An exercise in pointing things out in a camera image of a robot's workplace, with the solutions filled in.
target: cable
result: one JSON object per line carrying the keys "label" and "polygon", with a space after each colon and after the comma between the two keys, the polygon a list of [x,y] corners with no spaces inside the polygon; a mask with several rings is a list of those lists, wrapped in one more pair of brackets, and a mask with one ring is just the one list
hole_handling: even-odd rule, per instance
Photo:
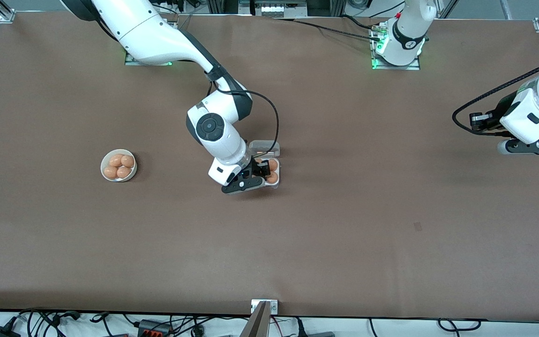
{"label": "cable", "polygon": [[346,15],[346,14],[342,14],[340,15],[340,17],[346,17],[347,19],[353,21],[353,23],[361,28],[365,28],[365,29],[371,29],[371,26],[367,26],[367,25],[364,25],[363,23],[357,21],[357,19],[355,19],[354,17],[352,17],[351,15]]}
{"label": "cable", "polygon": [[305,332],[305,326],[303,326],[303,321],[299,317],[295,317],[297,319],[297,323],[299,324],[299,336],[298,337],[307,337],[307,334]]}
{"label": "cable", "polygon": [[41,320],[41,322],[39,323],[39,326],[36,327],[36,337],[38,337],[39,335],[39,330],[41,330],[41,325],[45,322],[45,320]]}
{"label": "cable", "polygon": [[378,16],[378,15],[380,15],[380,14],[382,14],[382,13],[385,13],[385,12],[387,12],[387,11],[391,11],[392,9],[394,9],[394,8],[396,8],[396,7],[398,7],[398,6],[402,5],[402,4],[404,4],[404,3],[405,3],[405,2],[403,1],[403,2],[401,2],[400,4],[395,5],[394,7],[388,8],[388,9],[386,9],[385,11],[381,11],[380,13],[375,13],[374,15],[368,16],[368,17],[376,17],[376,16]]}
{"label": "cable", "polygon": [[328,27],[316,25],[315,23],[304,22],[304,21],[293,21],[293,22],[302,23],[303,25],[308,25],[308,26],[312,26],[312,27],[319,28],[319,29],[329,30],[329,31],[331,31],[331,32],[336,32],[336,33],[338,33],[338,34],[344,34],[344,35],[346,35],[346,36],[352,36],[352,37],[364,38],[364,39],[366,39],[366,40],[372,40],[372,41],[380,41],[380,39],[377,38],[377,37],[360,36],[359,34],[353,34],[353,33],[349,33],[349,32],[343,32],[342,30],[337,30],[337,29],[334,29],[334,28],[328,28]]}
{"label": "cable", "polygon": [[128,319],[128,316],[126,316],[126,314],[122,314],[122,316],[124,316],[124,319],[126,319],[130,324],[134,325],[136,322],[133,322],[131,320]]}
{"label": "cable", "polygon": [[271,319],[274,320],[276,324],[276,328],[278,328],[278,332],[280,333],[280,337],[284,337],[284,335],[282,334],[282,329],[280,329],[280,324],[278,324],[278,321],[276,320],[276,318],[272,316]]}
{"label": "cable", "polygon": [[162,9],[165,9],[167,11],[171,11],[172,13],[176,14],[176,15],[179,15],[177,11],[171,9],[171,8],[167,8],[167,7],[164,7],[164,6],[159,6],[159,5],[156,5],[156,4],[152,4],[153,6],[156,6],[156,7],[159,7],[159,8],[162,8]]}
{"label": "cable", "polygon": [[32,329],[30,330],[30,333],[28,334],[29,336],[32,336],[33,333],[39,333],[39,329],[36,329],[37,326],[41,326],[41,324],[43,324],[43,322],[45,322],[45,320],[43,320],[42,316],[39,317],[39,319],[36,321],[35,325],[32,326]]}
{"label": "cable", "polygon": [[378,334],[376,333],[376,329],[374,329],[374,322],[370,318],[370,328],[371,332],[374,334],[374,337],[378,337]]}
{"label": "cable", "polygon": [[276,146],[276,143],[278,142],[278,132],[280,131],[280,117],[278,115],[278,109],[276,109],[276,106],[274,105],[274,103],[269,98],[267,98],[266,96],[263,96],[262,94],[259,94],[259,92],[255,92],[255,91],[251,91],[251,90],[229,90],[229,91],[224,91],[224,90],[221,90],[220,88],[218,88],[217,83],[214,82],[213,84],[216,86],[216,90],[218,90],[219,92],[221,92],[223,94],[230,94],[230,95],[234,95],[234,94],[254,94],[256,96],[259,96],[259,97],[263,98],[264,100],[266,100],[271,105],[272,109],[274,109],[274,113],[276,114],[276,135],[274,136],[274,142],[272,143],[271,147],[269,147],[269,149],[267,151],[263,152],[262,154],[254,155],[253,158],[257,158],[259,156],[267,155],[268,153],[270,153],[274,149],[274,147]]}
{"label": "cable", "polygon": [[[453,328],[452,329],[445,328],[444,326],[442,326],[442,321],[449,322],[449,324],[451,324],[451,326]],[[456,333],[457,337],[460,337],[460,334],[459,334],[460,331],[475,331],[475,330],[479,329],[480,326],[481,326],[481,321],[476,321],[477,325],[474,326],[473,328],[459,329],[459,328],[456,327],[456,325],[449,318],[439,318],[436,322],[438,323],[438,327],[440,327],[442,330],[447,331],[447,332],[454,332],[454,333]]]}
{"label": "cable", "polygon": [[103,325],[105,326],[105,331],[107,331],[109,337],[114,337],[114,335],[112,335],[111,331],[109,330],[109,326],[107,326],[107,320],[105,319],[105,317],[103,317]]}
{"label": "cable", "polygon": [[511,81],[508,81],[507,83],[504,83],[503,85],[500,85],[500,86],[497,86],[496,88],[486,92],[485,94],[482,94],[480,96],[477,96],[476,98],[474,98],[473,100],[470,100],[469,102],[465,103],[464,105],[462,105],[460,108],[456,109],[455,112],[453,113],[452,115],[452,119],[453,119],[453,122],[455,122],[455,124],[457,124],[457,126],[459,128],[462,128],[463,130],[466,130],[466,132],[470,132],[472,134],[475,134],[477,136],[503,136],[503,137],[510,137],[511,134],[510,132],[477,132],[475,130],[472,130],[471,128],[467,127],[467,126],[464,126],[462,123],[460,123],[458,120],[457,120],[457,115],[463,111],[464,109],[467,109],[468,107],[470,107],[471,105],[483,100],[484,98],[492,95],[492,94],[496,94],[497,92],[499,92],[500,90],[503,90],[511,85],[514,85],[515,83],[517,83],[518,81],[522,81],[528,77],[530,77],[531,75],[534,75],[536,73],[539,73],[539,67],[538,68],[535,68],[533,70],[530,70],[526,73],[524,73],[523,75],[521,76],[518,76],[518,77],[515,77],[514,79],[512,79]]}

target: black wire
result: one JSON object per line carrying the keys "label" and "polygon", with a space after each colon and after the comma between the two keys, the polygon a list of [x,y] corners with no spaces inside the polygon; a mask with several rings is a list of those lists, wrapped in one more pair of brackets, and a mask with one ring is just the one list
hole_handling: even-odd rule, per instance
{"label": "black wire", "polygon": [[166,10],[168,10],[168,11],[171,11],[172,13],[174,13],[174,14],[176,14],[176,15],[178,14],[177,11],[175,11],[175,10],[173,10],[173,9],[171,9],[171,8],[166,8],[166,7],[163,7],[163,6],[156,5],[156,4],[152,4],[152,5],[153,5],[153,6],[156,6],[156,7],[159,7],[159,8],[166,9]]}
{"label": "black wire", "polygon": [[45,320],[42,320],[40,323],[39,323],[39,326],[36,327],[36,336],[39,335],[39,330],[41,330],[41,325],[45,322]]}
{"label": "black wire", "polygon": [[37,327],[37,326],[40,327],[41,324],[43,324],[43,322],[45,322],[45,320],[43,320],[42,317],[39,317],[39,319],[36,321],[35,325],[32,326],[32,329],[30,330],[29,336],[31,336],[31,335],[32,335],[33,333],[35,333],[35,332],[38,334],[38,333],[39,333],[39,329],[36,329],[36,327]]}
{"label": "black wire", "polygon": [[203,324],[204,322],[209,322],[209,321],[211,321],[211,320],[214,319],[214,318],[215,318],[215,317],[210,317],[210,318],[207,318],[206,320],[202,320],[201,322],[199,322],[199,323],[197,323],[197,324],[195,324],[195,325],[193,325],[193,326],[188,327],[186,330],[180,331],[180,332],[174,334],[173,337],[178,337],[179,335],[182,335],[182,334],[185,333],[186,331],[192,330],[192,329],[194,329],[195,327],[200,326],[200,325]]}
{"label": "black wire", "polygon": [[331,32],[336,32],[336,33],[338,33],[338,34],[344,34],[344,35],[346,35],[346,36],[352,36],[352,37],[364,38],[364,39],[366,39],[366,40],[372,40],[372,41],[380,41],[380,39],[377,38],[377,37],[360,36],[359,34],[353,34],[353,33],[349,33],[349,32],[344,32],[344,31],[342,31],[342,30],[337,30],[337,29],[334,29],[334,28],[328,28],[328,27],[316,25],[315,23],[304,22],[304,21],[293,21],[293,22],[302,23],[303,25],[308,25],[308,26],[312,26],[312,27],[319,28],[319,29],[329,30],[329,31],[331,31]]}
{"label": "black wire", "polygon": [[105,320],[105,316],[103,317],[103,325],[105,326],[105,331],[107,331],[107,334],[109,337],[114,337],[114,335],[111,334],[111,331],[109,330],[109,326],[107,326],[107,321]]}
{"label": "black wire", "polygon": [[381,11],[380,13],[375,13],[374,15],[368,16],[368,17],[376,17],[376,16],[378,16],[378,15],[380,15],[380,14],[382,14],[382,13],[385,13],[385,12],[387,12],[387,11],[391,11],[392,9],[394,9],[394,8],[396,8],[396,7],[398,7],[398,6],[402,5],[402,4],[404,4],[404,3],[405,3],[405,2],[403,1],[403,2],[401,2],[401,3],[398,4],[398,5],[395,5],[395,6],[391,7],[391,8],[386,9],[385,11]]}
{"label": "black wire", "polygon": [[264,100],[266,100],[271,105],[272,109],[274,109],[274,113],[276,114],[276,135],[274,136],[274,142],[272,143],[271,147],[269,147],[269,149],[267,151],[263,152],[262,154],[254,155],[253,158],[257,158],[259,156],[267,155],[268,153],[270,153],[274,149],[274,147],[276,146],[276,143],[278,142],[278,132],[280,131],[280,117],[278,115],[278,109],[276,109],[276,106],[274,105],[274,103],[269,98],[267,98],[266,96],[263,96],[262,94],[259,94],[259,92],[255,92],[255,91],[251,91],[251,90],[229,90],[229,91],[224,91],[224,90],[221,90],[220,88],[218,88],[217,83],[214,82],[213,84],[216,86],[216,89],[219,92],[223,93],[223,94],[230,94],[230,95],[234,95],[234,94],[254,94],[256,96],[259,96],[259,97],[263,98]]}
{"label": "black wire", "polygon": [[370,318],[370,328],[371,328],[371,332],[374,334],[374,337],[378,337],[378,334],[376,333],[376,329],[374,329],[374,322],[371,318]]}
{"label": "black wire", "polygon": [[122,316],[124,316],[124,319],[126,319],[130,324],[134,325],[135,322],[129,320],[128,316],[126,316],[126,314],[122,314]]}
{"label": "black wire", "polygon": [[307,337],[305,326],[303,325],[303,321],[299,317],[295,317],[297,319],[297,324],[299,326],[299,335],[298,337]]}
{"label": "black wire", "polygon": [[346,17],[347,19],[353,21],[353,23],[361,28],[365,28],[365,29],[371,29],[371,26],[367,26],[367,25],[364,25],[363,23],[357,21],[357,19],[355,19],[354,17],[352,17],[351,15],[346,15],[346,14],[342,14],[340,15],[340,17]]}
{"label": "black wire", "polygon": [[[449,322],[449,324],[450,324],[453,328],[452,328],[452,329],[445,328],[444,326],[442,326],[442,321],[447,321],[447,322]],[[459,328],[457,328],[457,326],[452,322],[452,320],[450,320],[449,318],[439,318],[436,322],[438,323],[438,327],[440,327],[442,330],[447,331],[447,332],[454,332],[454,333],[456,333],[457,337],[460,337],[460,334],[459,334],[460,331],[475,331],[475,330],[479,329],[480,326],[481,326],[481,321],[477,321],[477,325],[474,326],[474,327],[472,327],[472,328],[462,328],[462,329],[459,329]]]}
{"label": "black wire", "polygon": [[107,34],[107,36],[111,37],[114,41],[117,41],[118,39],[113,36],[113,34],[111,34],[109,32],[109,30],[107,30],[104,26],[103,26],[103,23],[101,21],[101,18],[99,17],[99,19],[96,20],[97,21],[97,24],[99,25],[99,27],[101,27],[101,29],[103,30],[103,32],[105,32],[105,34]]}
{"label": "black wire", "polygon": [[475,134],[477,136],[508,136],[509,132],[477,132],[475,130],[472,130],[471,128],[469,128],[468,126],[464,126],[462,123],[460,123],[458,120],[457,120],[457,115],[463,111],[464,109],[467,109],[468,107],[470,107],[471,105],[483,100],[484,98],[492,95],[492,94],[496,94],[497,92],[499,92],[500,90],[503,90],[511,85],[514,85],[515,83],[517,83],[518,81],[522,81],[528,77],[530,77],[531,75],[534,75],[536,73],[539,73],[539,67],[538,68],[535,68],[533,70],[530,70],[526,73],[524,73],[523,75],[519,76],[519,77],[515,77],[514,79],[512,79],[511,81],[508,81],[507,83],[504,83],[503,85],[500,85],[500,86],[497,86],[496,88],[486,92],[485,94],[482,94],[476,98],[474,98],[473,100],[470,100],[469,102],[465,103],[464,105],[462,105],[462,107],[458,108],[455,110],[455,112],[453,113],[452,115],[452,119],[453,119],[453,122],[455,122],[455,124],[457,124],[457,126],[459,128],[462,128],[463,130],[466,130],[466,132],[470,132],[472,134]]}
{"label": "black wire", "polygon": [[30,312],[30,315],[28,315],[28,321],[26,322],[26,334],[28,337],[32,337],[32,333],[30,332],[30,319],[32,318],[32,314],[34,314],[34,312]]}

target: egg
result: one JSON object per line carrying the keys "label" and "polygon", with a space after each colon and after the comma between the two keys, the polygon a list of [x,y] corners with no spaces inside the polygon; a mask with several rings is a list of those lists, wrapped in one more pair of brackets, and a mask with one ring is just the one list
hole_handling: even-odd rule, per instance
{"label": "egg", "polygon": [[122,156],[122,165],[126,167],[133,167],[134,166],[134,158],[132,156]]}
{"label": "egg", "polygon": [[103,169],[103,174],[109,179],[116,179],[118,177],[117,171],[117,167],[107,166]]}
{"label": "egg", "polygon": [[269,170],[270,171],[276,171],[278,169],[278,160],[270,159],[269,160]]}
{"label": "egg", "polygon": [[268,177],[265,178],[268,183],[277,183],[278,182],[278,173],[272,172]]}
{"label": "egg", "polygon": [[124,155],[122,155],[122,154],[111,156],[111,158],[109,159],[109,166],[114,166],[114,167],[122,166],[122,157],[123,156]]}
{"label": "egg", "polygon": [[130,172],[131,172],[130,168],[122,166],[122,167],[118,168],[117,174],[118,174],[119,178],[124,179],[124,178],[128,177]]}

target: metal bracket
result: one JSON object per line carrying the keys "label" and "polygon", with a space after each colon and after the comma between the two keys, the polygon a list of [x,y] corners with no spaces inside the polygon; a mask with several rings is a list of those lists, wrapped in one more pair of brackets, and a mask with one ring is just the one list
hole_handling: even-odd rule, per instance
{"label": "metal bracket", "polygon": [[255,309],[259,306],[259,302],[266,301],[270,304],[270,314],[275,316],[278,314],[278,300],[251,300],[251,313],[255,312]]}
{"label": "metal bracket", "polygon": [[247,324],[242,329],[240,337],[268,337],[268,328],[270,327],[271,308],[274,300],[252,300],[251,308],[253,307],[253,301],[257,301],[255,309],[249,318]]}
{"label": "metal bracket", "polygon": [[518,139],[509,139],[500,143],[508,154],[535,154],[539,155],[539,141],[533,144],[526,144]]}
{"label": "metal bracket", "polygon": [[0,23],[12,23],[15,18],[15,9],[0,0]]}

